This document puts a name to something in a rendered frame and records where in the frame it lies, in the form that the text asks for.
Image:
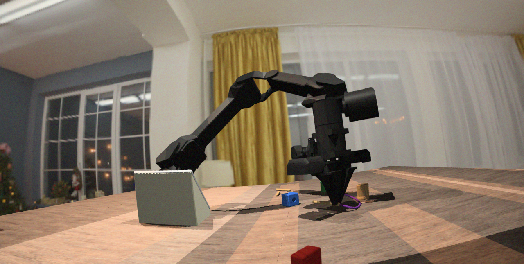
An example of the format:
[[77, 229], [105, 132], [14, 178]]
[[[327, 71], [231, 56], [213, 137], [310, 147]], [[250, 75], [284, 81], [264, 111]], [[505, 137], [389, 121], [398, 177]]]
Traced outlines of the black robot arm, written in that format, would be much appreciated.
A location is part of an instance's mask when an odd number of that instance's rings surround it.
[[[261, 94], [253, 78], [267, 80], [270, 88]], [[156, 157], [159, 171], [196, 169], [205, 161], [206, 146], [244, 108], [265, 101], [273, 92], [286, 92], [306, 97], [301, 103], [313, 109], [315, 127], [343, 123], [342, 113], [349, 122], [379, 117], [375, 90], [372, 87], [348, 92], [345, 81], [336, 75], [319, 72], [313, 77], [271, 70], [252, 71], [236, 79], [228, 98], [191, 134], [179, 137]], [[291, 159], [309, 158], [318, 154], [317, 142], [308, 139], [308, 146], [294, 145]]]

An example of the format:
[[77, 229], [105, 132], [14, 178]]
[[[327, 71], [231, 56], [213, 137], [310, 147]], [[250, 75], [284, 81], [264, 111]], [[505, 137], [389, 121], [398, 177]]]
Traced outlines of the red block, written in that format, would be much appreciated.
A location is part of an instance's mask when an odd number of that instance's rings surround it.
[[291, 255], [291, 264], [322, 264], [321, 249], [316, 246], [305, 246]]

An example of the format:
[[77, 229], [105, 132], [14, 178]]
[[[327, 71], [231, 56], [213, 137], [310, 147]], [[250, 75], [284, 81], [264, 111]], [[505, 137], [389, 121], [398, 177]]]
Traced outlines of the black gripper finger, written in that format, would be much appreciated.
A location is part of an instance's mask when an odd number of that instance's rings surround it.
[[329, 173], [313, 173], [325, 187], [332, 205], [337, 205], [339, 200], [339, 190], [341, 185], [342, 170], [336, 170]]
[[346, 193], [346, 189], [348, 187], [349, 181], [352, 178], [352, 174], [355, 171], [356, 167], [350, 167], [345, 169], [337, 169], [342, 170], [342, 178], [341, 178], [341, 185], [339, 190], [339, 200], [338, 202], [341, 203], [342, 199], [344, 197], [344, 194]]

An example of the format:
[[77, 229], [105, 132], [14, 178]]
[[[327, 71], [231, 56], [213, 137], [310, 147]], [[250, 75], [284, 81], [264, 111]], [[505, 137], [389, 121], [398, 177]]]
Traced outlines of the wooden cylinder with small hole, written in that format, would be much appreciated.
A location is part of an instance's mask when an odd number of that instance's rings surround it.
[[356, 185], [357, 199], [359, 200], [369, 199], [369, 186], [368, 185], [369, 185], [368, 183]]

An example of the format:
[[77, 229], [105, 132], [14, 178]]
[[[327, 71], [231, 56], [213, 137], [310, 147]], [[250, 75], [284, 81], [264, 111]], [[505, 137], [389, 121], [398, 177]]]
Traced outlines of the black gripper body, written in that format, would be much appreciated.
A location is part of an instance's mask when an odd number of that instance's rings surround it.
[[[313, 173], [329, 173], [337, 169], [350, 168], [352, 163], [371, 161], [367, 149], [351, 151], [346, 149], [348, 128], [343, 123], [325, 124], [316, 127], [318, 154], [309, 158], [290, 159], [287, 164], [287, 175], [306, 175]], [[336, 160], [338, 158], [338, 160]], [[329, 160], [330, 161], [327, 161]]]

